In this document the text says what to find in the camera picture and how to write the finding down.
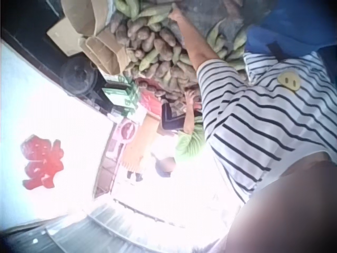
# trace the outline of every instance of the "black and white striped shirt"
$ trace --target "black and white striped shirt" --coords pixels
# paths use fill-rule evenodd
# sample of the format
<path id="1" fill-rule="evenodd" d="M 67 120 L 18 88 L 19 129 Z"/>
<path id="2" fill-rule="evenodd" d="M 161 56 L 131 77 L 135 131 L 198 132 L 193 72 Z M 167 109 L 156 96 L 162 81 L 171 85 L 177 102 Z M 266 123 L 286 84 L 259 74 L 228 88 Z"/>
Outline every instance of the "black and white striped shirt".
<path id="1" fill-rule="evenodd" d="M 206 141 L 243 203 L 307 155 L 323 151 L 337 162 L 337 90 L 320 57 L 244 60 L 251 85 L 221 60 L 197 72 Z M 297 73 L 299 90 L 278 82 L 284 71 Z"/>

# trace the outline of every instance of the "green shirt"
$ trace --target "green shirt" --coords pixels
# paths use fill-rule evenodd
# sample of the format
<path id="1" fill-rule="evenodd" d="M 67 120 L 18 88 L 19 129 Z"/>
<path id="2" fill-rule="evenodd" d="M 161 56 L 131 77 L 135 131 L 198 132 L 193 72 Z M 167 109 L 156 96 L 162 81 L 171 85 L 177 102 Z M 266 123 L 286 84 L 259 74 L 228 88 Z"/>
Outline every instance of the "green shirt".
<path id="1" fill-rule="evenodd" d="M 202 123 L 202 116 L 195 117 L 192 134 L 186 134 L 183 131 L 178 133 L 178 144 L 174 156 L 177 162 L 189 160 L 202 151 L 205 145 L 204 129 L 202 124 L 197 123 Z"/>

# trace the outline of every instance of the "blue cloth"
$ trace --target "blue cloth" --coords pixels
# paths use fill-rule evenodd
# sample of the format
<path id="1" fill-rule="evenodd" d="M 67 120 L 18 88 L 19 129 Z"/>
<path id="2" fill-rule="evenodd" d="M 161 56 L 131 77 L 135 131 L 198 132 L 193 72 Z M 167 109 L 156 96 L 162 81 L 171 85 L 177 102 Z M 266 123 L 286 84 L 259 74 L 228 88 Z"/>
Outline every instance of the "blue cloth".
<path id="1" fill-rule="evenodd" d="M 245 50 L 251 53 L 275 55 L 270 45 L 275 43 L 284 58 L 301 57 L 321 48 L 321 54 L 331 81 L 336 81 L 337 58 L 336 20 L 332 10 L 320 0 L 279 0 L 275 9 L 247 33 Z"/>

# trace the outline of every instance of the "red chinese character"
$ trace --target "red chinese character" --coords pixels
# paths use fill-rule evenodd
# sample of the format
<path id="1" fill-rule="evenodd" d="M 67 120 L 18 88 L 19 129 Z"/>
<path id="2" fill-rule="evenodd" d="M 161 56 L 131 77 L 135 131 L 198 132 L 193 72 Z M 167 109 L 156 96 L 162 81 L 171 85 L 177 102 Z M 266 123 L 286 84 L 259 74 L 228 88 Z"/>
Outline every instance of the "red chinese character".
<path id="1" fill-rule="evenodd" d="M 23 180 L 23 186 L 27 190 L 40 186 L 53 188 L 55 174 L 63 170 L 61 158 L 64 152 L 61 149 L 61 141 L 55 140 L 52 146 L 50 140 L 32 135 L 21 144 L 21 152 L 30 161 L 25 167 L 30 179 Z"/>

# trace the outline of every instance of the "black round object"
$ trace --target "black round object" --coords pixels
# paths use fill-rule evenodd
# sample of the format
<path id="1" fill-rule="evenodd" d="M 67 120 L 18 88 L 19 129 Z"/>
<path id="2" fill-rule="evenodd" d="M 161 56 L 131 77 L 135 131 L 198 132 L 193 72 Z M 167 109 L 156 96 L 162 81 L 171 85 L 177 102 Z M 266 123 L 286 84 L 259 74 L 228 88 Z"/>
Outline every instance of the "black round object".
<path id="1" fill-rule="evenodd" d="M 90 93 L 97 81 L 97 70 L 91 62 L 81 56 L 69 59 L 61 72 L 63 88 L 73 96 L 85 96 Z"/>

